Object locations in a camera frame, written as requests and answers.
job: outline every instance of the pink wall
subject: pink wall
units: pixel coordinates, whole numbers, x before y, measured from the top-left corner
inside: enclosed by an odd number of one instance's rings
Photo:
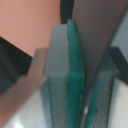
[[[33,56],[60,24],[60,0],[1,0],[0,36]]]

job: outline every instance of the white wall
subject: white wall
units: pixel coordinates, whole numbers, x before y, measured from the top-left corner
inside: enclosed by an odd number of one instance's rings
[[[128,11],[113,39],[112,46],[119,46],[128,62]]]

